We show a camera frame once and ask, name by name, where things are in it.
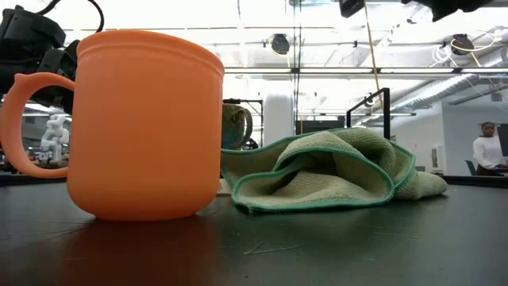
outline mug rim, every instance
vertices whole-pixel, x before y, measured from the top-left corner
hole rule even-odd
[[[154,44],[166,48],[168,47],[174,48],[175,45],[178,45],[179,46],[178,50],[180,49],[182,51],[190,50],[190,52],[192,52],[194,56],[198,56],[202,60],[209,62],[224,75],[224,64],[211,51],[191,41],[187,41],[172,35],[152,31],[122,29],[95,33],[93,35],[84,38],[82,41],[79,42],[77,48],[77,55],[79,58],[79,55],[82,55],[88,50],[95,48],[98,44],[104,45],[108,45],[109,43],[120,44],[121,42],[125,42],[126,44],[128,44],[129,42],[131,42],[132,44],[137,44],[134,43],[134,41],[140,42],[142,44]]]

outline white robot figure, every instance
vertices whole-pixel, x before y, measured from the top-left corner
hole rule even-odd
[[[52,115],[46,122],[46,132],[40,141],[41,155],[50,148],[53,150],[53,162],[62,160],[62,144],[69,143],[69,130],[63,128],[66,118],[63,115]]]

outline computer monitor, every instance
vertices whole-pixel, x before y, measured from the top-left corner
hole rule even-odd
[[[499,143],[501,143],[502,155],[508,157],[508,126],[498,127]]]
[[[316,132],[316,131],[325,131],[325,130],[334,129],[334,128],[344,128],[344,121],[303,120],[303,121],[297,121],[295,125],[296,125],[296,135],[299,135],[300,133],[311,133],[311,132]]]

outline desk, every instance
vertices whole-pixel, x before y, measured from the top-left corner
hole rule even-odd
[[[4,187],[0,284],[507,285],[507,219],[508,191],[481,187],[294,214],[248,214],[219,196],[154,223],[94,220],[65,184]]]

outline black bracket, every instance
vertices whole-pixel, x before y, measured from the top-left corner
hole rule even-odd
[[[376,96],[383,96],[383,135],[390,140],[390,88],[381,88],[377,92],[369,95],[364,100],[358,102],[353,108],[346,112],[346,126],[351,128],[351,113],[362,107],[366,102],[370,102]]]

